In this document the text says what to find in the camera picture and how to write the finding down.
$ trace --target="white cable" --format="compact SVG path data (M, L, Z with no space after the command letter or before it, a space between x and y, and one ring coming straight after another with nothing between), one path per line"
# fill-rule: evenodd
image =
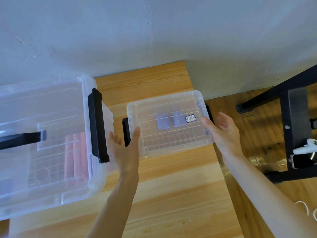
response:
M317 211L317 208L314 210L314 212L313 212L313 216L314 216L314 219L315 219L315 221L317 221L317 218L316 218L316 211Z
M301 201L301 200L295 202L295 204L297 204L297 203L303 203L303 204L305 205L305 207L306 207L306 213L307 213L307 215L309 216L309 210L308 210L308 206L306 205L306 203L303 202L303 201ZM317 211L317 208L314 210L314 213L313 213L314 218L315 218L315 212L316 212L316 211Z

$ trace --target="white label sticker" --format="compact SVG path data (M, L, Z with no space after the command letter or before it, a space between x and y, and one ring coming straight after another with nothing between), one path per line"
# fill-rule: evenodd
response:
M186 119L186 122L187 122L187 123L190 123L190 122L196 120L196 116L195 116L194 114L188 115L188 116L185 117L185 119Z

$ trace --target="white wall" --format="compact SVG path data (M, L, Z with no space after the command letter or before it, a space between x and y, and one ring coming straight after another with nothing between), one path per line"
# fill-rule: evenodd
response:
M317 0L0 0L0 84L185 60L205 99L317 64Z

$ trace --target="forearm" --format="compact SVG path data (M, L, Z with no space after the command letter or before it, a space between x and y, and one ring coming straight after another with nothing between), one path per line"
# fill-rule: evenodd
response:
M137 190L139 176L120 175L88 237L121 237Z
M244 157L224 163L276 238L316 237L317 226Z

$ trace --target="white game controller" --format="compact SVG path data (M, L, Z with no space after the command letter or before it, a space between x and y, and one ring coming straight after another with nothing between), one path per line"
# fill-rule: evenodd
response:
M296 148L293 150L295 155L303 155L317 152L317 140L307 139L307 144L304 147Z

